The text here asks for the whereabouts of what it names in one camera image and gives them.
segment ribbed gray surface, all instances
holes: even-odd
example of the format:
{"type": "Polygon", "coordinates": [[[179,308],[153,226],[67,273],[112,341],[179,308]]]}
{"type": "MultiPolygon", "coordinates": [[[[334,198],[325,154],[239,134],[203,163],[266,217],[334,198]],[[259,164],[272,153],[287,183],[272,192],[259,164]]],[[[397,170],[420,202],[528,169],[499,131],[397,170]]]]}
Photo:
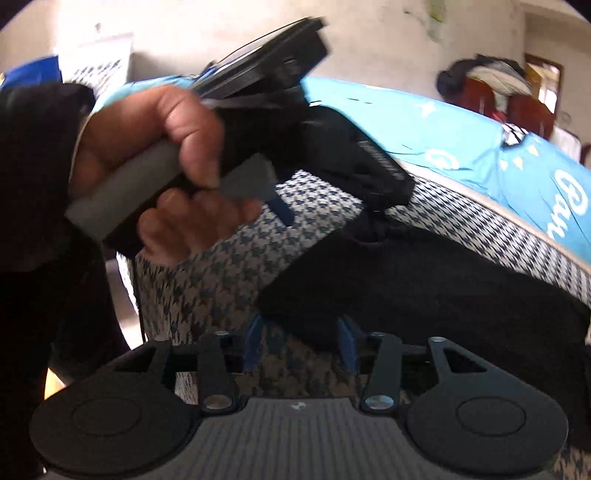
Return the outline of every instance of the ribbed gray surface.
{"type": "MultiPolygon", "coordinates": [[[[203,422],[185,450],[138,480],[452,480],[426,461],[391,419],[347,398],[253,398],[241,412],[203,422]]],[[[547,473],[529,477],[550,480],[547,473]]],[[[63,480],[54,473],[44,480],[63,480]]]]}

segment wooden frame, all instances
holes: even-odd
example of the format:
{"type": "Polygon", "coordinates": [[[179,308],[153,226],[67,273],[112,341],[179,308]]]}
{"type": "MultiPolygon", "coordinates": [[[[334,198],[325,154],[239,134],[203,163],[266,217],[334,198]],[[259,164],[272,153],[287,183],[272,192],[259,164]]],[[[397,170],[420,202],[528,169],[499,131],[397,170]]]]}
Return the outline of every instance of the wooden frame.
{"type": "Polygon", "coordinates": [[[542,57],[538,57],[537,55],[532,55],[531,53],[525,54],[525,62],[531,63],[533,65],[538,65],[540,67],[543,67],[545,64],[552,65],[553,67],[556,67],[558,69],[558,71],[560,72],[560,74],[559,74],[560,76],[558,77],[558,92],[556,93],[556,107],[554,108],[554,118],[556,118],[556,115],[558,115],[558,112],[560,112],[560,100],[562,98],[562,84],[564,82],[564,67],[560,63],[556,63],[555,61],[551,61],[548,59],[544,59],[542,57]]]}

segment black pants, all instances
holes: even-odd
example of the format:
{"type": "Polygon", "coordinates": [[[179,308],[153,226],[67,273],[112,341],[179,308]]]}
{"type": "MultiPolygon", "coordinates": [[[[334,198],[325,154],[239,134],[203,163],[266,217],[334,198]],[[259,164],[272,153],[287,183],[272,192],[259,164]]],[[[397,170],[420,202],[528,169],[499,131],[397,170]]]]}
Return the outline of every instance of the black pants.
{"type": "Polygon", "coordinates": [[[47,368],[65,382],[129,351],[104,260],[91,244],[33,273],[0,274],[0,476],[42,473],[28,424],[43,401],[47,368]]]}

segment black sleeve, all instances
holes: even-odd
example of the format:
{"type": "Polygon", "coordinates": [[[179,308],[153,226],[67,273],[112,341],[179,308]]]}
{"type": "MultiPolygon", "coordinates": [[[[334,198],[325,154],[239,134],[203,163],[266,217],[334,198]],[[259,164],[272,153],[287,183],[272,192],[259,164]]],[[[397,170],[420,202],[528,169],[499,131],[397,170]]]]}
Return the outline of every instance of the black sleeve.
{"type": "Polygon", "coordinates": [[[0,91],[0,272],[32,270],[51,259],[73,151],[94,102],[82,85],[0,91]]]}

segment person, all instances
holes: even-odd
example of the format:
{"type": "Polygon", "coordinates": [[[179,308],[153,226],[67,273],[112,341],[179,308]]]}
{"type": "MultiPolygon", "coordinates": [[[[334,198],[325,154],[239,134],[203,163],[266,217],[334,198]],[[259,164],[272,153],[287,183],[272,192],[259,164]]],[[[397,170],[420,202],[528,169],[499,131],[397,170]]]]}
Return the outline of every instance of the person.
{"type": "MultiPolygon", "coordinates": [[[[78,321],[100,333],[100,325],[108,323],[104,319],[115,318],[99,247],[65,220],[68,203],[168,135],[180,144],[185,174],[204,189],[192,198],[168,190],[142,214],[142,255],[174,266],[231,236],[261,211],[257,199],[232,203],[217,193],[223,125],[190,92],[158,87],[88,117],[93,103],[92,91],[81,85],[0,92],[5,232],[0,255],[0,471],[6,478],[41,473],[28,422],[43,400],[51,343],[64,320],[75,326],[73,313],[88,315],[94,323],[78,321]]],[[[111,344],[97,346],[103,351],[90,362],[95,368],[126,349],[112,325],[98,335],[111,344]]]]}

